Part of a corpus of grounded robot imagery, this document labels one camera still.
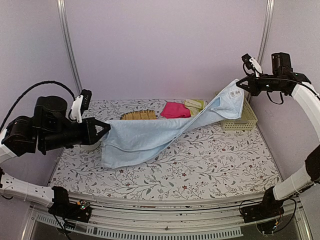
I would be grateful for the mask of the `light blue towel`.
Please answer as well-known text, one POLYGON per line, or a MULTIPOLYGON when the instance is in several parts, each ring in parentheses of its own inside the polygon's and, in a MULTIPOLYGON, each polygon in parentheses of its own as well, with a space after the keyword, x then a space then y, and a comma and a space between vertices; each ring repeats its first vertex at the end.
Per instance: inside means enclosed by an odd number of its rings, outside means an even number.
POLYGON ((222 120, 237 120, 244 96, 233 80, 195 117, 109 120, 110 131, 101 140, 101 163, 108 169, 139 165, 158 156, 183 133, 222 120))

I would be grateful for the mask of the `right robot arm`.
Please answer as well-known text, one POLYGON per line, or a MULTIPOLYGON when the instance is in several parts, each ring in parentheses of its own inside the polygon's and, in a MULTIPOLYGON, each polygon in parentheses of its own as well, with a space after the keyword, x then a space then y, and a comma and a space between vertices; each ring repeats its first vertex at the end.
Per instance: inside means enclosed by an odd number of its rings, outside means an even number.
MULTIPOLYGON (((291 57, 288 53, 276 52, 271 55, 271 73, 264 73, 258 61, 244 54, 243 69, 246 76, 236 82, 236 85, 247 91, 252 97, 261 93, 267 95, 279 93, 280 99, 291 97, 300 107, 298 114, 304 114, 299 120, 305 120, 313 138, 320 138, 320 95, 316 92, 308 77, 293 70, 291 57)), ((269 218, 284 212, 283 203, 291 197, 303 193, 320 181, 320 147, 306 157, 302 166, 282 182, 268 188, 260 203, 244 206, 240 209, 244 217, 253 216, 269 218)))

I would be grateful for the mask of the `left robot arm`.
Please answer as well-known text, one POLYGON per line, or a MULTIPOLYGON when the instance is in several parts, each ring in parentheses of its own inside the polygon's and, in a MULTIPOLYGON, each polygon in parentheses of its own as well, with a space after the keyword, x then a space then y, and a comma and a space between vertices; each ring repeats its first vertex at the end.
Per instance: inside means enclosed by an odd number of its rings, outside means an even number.
MULTIPOLYGON (((59 96, 40 96, 35 104, 33 116, 18 116, 0 133, 0 161, 34 154, 46 155, 60 148, 70 149, 76 145, 96 144, 111 129, 107 123, 94 117, 83 118, 89 107, 90 98, 80 95, 67 117, 67 102, 59 96)), ((0 193, 28 200, 55 209, 63 216, 74 213, 74 205, 63 187, 45 187, 19 180, 4 171, 0 172, 0 193)))

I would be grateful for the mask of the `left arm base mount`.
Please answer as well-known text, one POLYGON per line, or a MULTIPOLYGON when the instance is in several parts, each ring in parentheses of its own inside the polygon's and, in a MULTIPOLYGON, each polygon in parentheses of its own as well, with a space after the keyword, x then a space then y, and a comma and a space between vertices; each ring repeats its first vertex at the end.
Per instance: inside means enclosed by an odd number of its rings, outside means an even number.
POLYGON ((61 186, 53 186, 52 206, 48 208, 48 213, 61 217, 64 220, 74 220, 82 223, 88 223, 91 217, 92 208, 90 203, 84 200, 78 200, 73 203, 69 199, 68 191, 61 186))

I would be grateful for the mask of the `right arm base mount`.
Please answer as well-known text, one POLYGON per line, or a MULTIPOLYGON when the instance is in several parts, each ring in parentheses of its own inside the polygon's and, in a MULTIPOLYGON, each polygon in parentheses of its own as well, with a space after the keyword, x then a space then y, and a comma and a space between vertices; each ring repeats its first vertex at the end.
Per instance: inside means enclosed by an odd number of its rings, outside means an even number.
POLYGON ((239 212, 245 223, 265 220, 284 214, 284 200, 275 199, 273 188, 270 187, 265 191, 260 203, 239 208, 239 212))

